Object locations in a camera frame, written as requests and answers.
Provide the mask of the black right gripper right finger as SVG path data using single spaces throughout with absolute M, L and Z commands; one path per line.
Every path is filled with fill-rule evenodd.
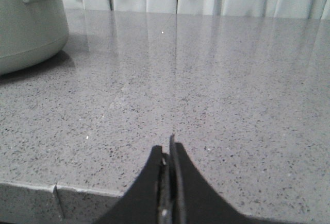
M 277 223 L 244 215 L 218 195 L 173 134 L 169 147 L 173 223 Z

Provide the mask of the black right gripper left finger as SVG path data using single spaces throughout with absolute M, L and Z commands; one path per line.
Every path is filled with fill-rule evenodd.
M 94 223 L 157 223 L 161 162 L 162 147 L 157 145 L 125 195 Z

